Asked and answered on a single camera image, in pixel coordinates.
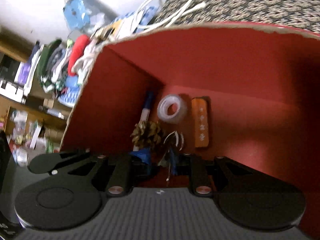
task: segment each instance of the white cable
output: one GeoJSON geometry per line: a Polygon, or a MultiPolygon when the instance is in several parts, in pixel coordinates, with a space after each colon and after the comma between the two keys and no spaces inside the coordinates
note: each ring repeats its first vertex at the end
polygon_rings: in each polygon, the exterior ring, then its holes
{"type": "MultiPolygon", "coordinates": [[[[133,22],[137,22],[137,17],[138,17],[138,14],[141,10],[143,10],[146,5],[148,5],[152,0],[145,0],[140,6],[139,8],[135,11],[135,14],[134,14],[134,17],[133,17],[133,22]]],[[[164,24],[166,24],[167,22],[169,22],[167,25],[165,25],[164,27],[169,27],[170,25],[172,25],[178,18],[190,13],[190,12],[193,12],[195,10],[199,10],[201,8],[204,8],[206,6],[206,3],[205,2],[202,2],[200,4],[197,4],[196,6],[194,6],[193,8],[187,10],[187,8],[190,6],[190,4],[192,3],[193,0],[188,0],[179,10],[177,10],[176,12],[174,12],[170,17],[162,20],[161,22],[159,23],[155,23],[155,24],[151,24],[151,25],[140,25],[138,24],[138,28],[141,28],[141,29],[145,29],[145,31],[143,32],[148,32],[148,31],[151,31],[151,30],[154,30],[164,24]]]]}

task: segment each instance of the coiled white cord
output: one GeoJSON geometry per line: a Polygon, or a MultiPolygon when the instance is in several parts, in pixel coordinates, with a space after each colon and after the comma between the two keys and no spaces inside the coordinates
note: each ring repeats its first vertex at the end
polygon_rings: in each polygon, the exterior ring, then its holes
{"type": "MultiPolygon", "coordinates": [[[[140,6],[139,8],[136,10],[135,14],[134,14],[134,18],[133,18],[133,22],[137,22],[137,18],[138,18],[138,14],[141,10],[143,10],[152,0],[145,0],[140,6]]],[[[165,25],[164,27],[169,27],[170,25],[172,25],[178,18],[191,13],[195,10],[199,10],[201,8],[204,8],[206,6],[205,2],[199,3],[196,6],[194,6],[193,8],[187,10],[187,8],[190,6],[190,4],[192,3],[193,0],[188,0],[179,10],[177,10],[176,12],[174,12],[170,17],[162,20],[159,23],[155,23],[155,24],[151,24],[151,25],[140,25],[138,24],[138,28],[141,29],[145,29],[143,32],[149,32],[151,30],[154,30],[164,24],[166,24],[167,22],[169,22],[167,25],[165,25]]]]}

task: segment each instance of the orange rectangular object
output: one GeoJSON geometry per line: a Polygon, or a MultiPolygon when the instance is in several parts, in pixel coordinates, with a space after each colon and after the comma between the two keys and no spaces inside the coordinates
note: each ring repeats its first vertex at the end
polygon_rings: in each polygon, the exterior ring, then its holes
{"type": "Polygon", "coordinates": [[[202,98],[194,98],[191,104],[195,120],[195,147],[207,147],[209,145],[207,101],[202,98]]]}

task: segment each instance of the white logo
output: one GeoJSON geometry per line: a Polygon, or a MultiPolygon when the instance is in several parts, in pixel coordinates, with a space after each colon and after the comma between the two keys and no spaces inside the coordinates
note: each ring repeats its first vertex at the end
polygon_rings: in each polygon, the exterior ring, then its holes
{"type": "Polygon", "coordinates": [[[162,195],[163,193],[165,193],[165,191],[161,189],[161,190],[156,191],[156,193],[159,195],[162,195]]]}

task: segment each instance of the purple item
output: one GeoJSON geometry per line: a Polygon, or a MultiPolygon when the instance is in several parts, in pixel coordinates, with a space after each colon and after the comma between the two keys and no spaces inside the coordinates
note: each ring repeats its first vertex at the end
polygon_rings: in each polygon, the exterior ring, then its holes
{"type": "Polygon", "coordinates": [[[22,67],[18,76],[18,83],[25,85],[28,79],[31,65],[29,63],[22,63],[22,67]]]}

